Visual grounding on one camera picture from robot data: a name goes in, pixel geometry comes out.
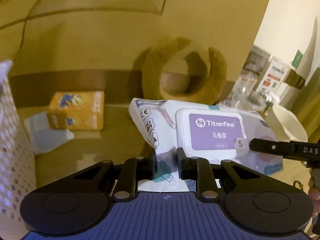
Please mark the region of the person's right hand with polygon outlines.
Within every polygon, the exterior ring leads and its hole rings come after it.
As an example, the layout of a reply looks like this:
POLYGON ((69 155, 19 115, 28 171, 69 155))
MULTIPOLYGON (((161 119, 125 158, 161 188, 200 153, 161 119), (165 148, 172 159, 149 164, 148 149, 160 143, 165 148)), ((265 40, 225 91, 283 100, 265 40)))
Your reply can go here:
POLYGON ((319 189, 314 187, 314 182, 311 177, 309 181, 308 195, 313 204, 313 214, 312 214, 312 233, 317 235, 319 239, 319 189))

